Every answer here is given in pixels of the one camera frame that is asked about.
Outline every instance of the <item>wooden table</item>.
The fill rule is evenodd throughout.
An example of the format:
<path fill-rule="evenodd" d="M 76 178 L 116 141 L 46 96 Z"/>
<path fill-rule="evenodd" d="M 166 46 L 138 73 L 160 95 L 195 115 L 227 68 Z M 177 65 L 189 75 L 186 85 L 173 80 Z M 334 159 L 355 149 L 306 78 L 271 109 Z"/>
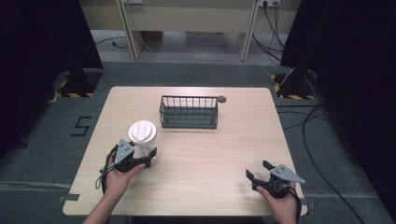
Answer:
<path fill-rule="evenodd" d="M 216 130 L 163 129 L 162 95 L 219 96 Z M 115 87 L 111 90 L 66 201 L 67 215 L 88 215 L 102 197 L 95 188 L 105 157 L 128 138 L 138 120 L 157 127 L 158 160 L 135 176 L 113 215 L 124 216 L 271 216 L 264 198 L 251 189 L 249 169 L 268 179 L 262 161 L 294 171 L 288 145 L 269 90 L 264 88 Z M 300 185 L 297 192 L 303 198 Z M 306 213 L 303 206 L 302 215 Z"/>

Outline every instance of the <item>controller strap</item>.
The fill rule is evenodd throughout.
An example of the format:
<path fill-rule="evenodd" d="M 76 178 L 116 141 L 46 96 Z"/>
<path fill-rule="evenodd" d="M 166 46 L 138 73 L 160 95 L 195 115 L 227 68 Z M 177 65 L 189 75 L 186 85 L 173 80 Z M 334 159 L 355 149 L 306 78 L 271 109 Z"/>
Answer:
<path fill-rule="evenodd" d="M 301 209 L 302 209 L 301 200 L 298 197 L 297 192 L 294 188 L 290 187 L 289 189 L 287 189 L 287 191 L 294 198 L 294 200 L 297 203 L 297 211 L 296 211 L 296 223 L 297 223 L 298 219 L 300 219 L 300 214 L 301 214 Z"/>
<path fill-rule="evenodd" d="M 96 188 L 99 189 L 102 186 L 102 192 L 105 194 L 106 191 L 106 180 L 107 180 L 107 174 L 108 172 L 110 172 L 111 170 L 107 170 L 108 168 L 108 162 L 110 160 L 110 157 L 112 156 L 112 154 L 114 152 L 116 152 L 118 149 L 118 145 L 115 145 L 111 150 L 110 153 L 108 153 L 107 157 L 106 157 L 106 163 L 105 163 L 105 168 L 103 169 L 106 172 L 102 172 L 102 175 L 99 176 L 99 178 L 96 180 Z"/>

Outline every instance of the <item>black controller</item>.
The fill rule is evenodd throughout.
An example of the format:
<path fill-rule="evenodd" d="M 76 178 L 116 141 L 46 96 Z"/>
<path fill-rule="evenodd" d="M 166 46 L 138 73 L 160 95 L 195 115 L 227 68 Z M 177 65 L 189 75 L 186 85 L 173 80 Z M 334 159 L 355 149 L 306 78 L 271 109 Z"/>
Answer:
<path fill-rule="evenodd" d="M 108 164 L 110 157 L 116 152 L 114 162 Z M 134 158 L 134 144 L 128 143 L 121 139 L 118 145 L 115 145 L 107 156 L 105 167 L 103 167 L 99 172 L 101 176 L 96 180 L 96 188 L 99 189 L 102 185 L 102 191 L 106 191 L 106 178 L 107 173 L 113 169 L 117 169 L 120 172 L 126 173 L 132 170 L 139 164 L 145 164 L 146 168 L 151 166 L 151 159 L 157 155 L 157 148 L 154 148 L 146 157 Z"/>
<path fill-rule="evenodd" d="M 254 178 L 254 174 L 248 169 L 246 170 L 247 178 L 251 181 L 252 189 L 256 190 L 258 186 L 261 186 L 268 190 L 268 192 L 277 199 L 284 198 L 290 188 L 290 181 L 305 183 L 297 174 L 290 170 L 285 165 L 273 166 L 268 161 L 263 161 L 262 166 L 270 171 L 270 179 L 268 181 L 263 181 Z"/>

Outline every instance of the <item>white cup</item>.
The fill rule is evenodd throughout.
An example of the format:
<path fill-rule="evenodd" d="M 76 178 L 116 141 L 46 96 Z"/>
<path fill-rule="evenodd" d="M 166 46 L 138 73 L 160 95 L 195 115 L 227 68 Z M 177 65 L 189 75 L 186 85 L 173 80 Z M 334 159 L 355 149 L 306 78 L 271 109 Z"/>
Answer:
<path fill-rule="evenodd" d="M 154 148 L 157 147 L 155 138 L 157 137 L 157 128 L 147 120 L 139 120 L 129 129 L 129 138 L 134 143 L 134 153 L 136 158 L 147 157 Z"/>

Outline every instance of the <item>black wire basket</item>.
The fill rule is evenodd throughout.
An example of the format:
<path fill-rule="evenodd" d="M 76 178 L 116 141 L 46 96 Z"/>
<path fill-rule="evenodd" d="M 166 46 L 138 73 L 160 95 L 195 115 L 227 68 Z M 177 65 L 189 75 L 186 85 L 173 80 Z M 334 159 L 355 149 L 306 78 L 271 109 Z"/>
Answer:
<path fill-rule="evenodd" d="M 218 97 L 163 95 L 160 114 L 163 128 L 216 129 Z"/>

